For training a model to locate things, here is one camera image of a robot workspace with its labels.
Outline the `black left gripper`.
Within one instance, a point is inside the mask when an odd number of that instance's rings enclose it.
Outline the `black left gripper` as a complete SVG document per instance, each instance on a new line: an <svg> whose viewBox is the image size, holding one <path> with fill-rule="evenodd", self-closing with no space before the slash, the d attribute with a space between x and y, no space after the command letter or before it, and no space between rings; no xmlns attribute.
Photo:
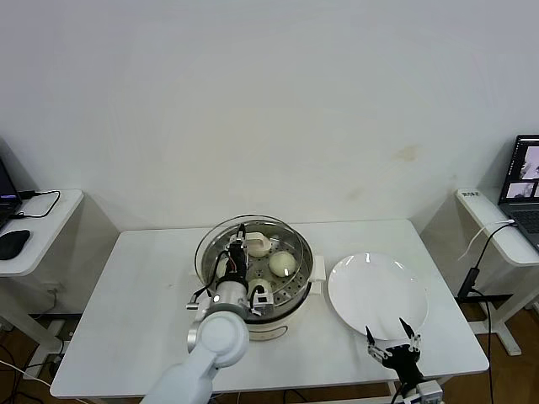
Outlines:
<svg viewBox="0 0 539 404"><path fill-rule="evenodd" d="M224 282L236 282L240 285L247 287L248 281L248 253L247 253L247 241L246 241L246 226L241 223L237 229L237 237L232 237L228 250L222 251L218 256L218 262L222 259L226 259L225 273L218 277L218 284Z"/></svg>

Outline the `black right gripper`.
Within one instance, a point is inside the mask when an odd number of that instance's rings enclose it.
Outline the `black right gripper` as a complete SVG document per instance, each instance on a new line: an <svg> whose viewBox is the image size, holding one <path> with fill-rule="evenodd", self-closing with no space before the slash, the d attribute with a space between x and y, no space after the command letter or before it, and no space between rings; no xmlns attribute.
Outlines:
<svg viewBox="0 0 539 404"><path fill-rule="evenodd" d="M421 380L422 373L417 363L420 357L419 345L421 336L402 317L399 321L405 331L409 344L402 344L383 350L376 345L369 327L366 327L367 352L379 363L388 369L393 369L400 380Z"/></svg>

